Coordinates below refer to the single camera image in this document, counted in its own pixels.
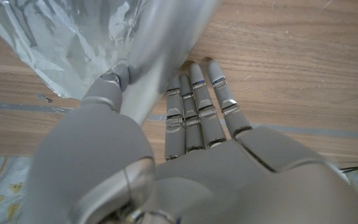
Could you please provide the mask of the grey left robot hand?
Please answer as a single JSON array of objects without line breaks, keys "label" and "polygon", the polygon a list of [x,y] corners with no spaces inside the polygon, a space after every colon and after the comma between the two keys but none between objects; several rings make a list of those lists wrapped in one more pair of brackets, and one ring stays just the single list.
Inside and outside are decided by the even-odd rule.
[{"label": "grey left robot hand", "polygon": [[167,90],[166,161],[120,113],[129,69],[101,75],[36,149],[24,223],[358,223],[358,193],[297,141],[254,128],[221,67]]}]

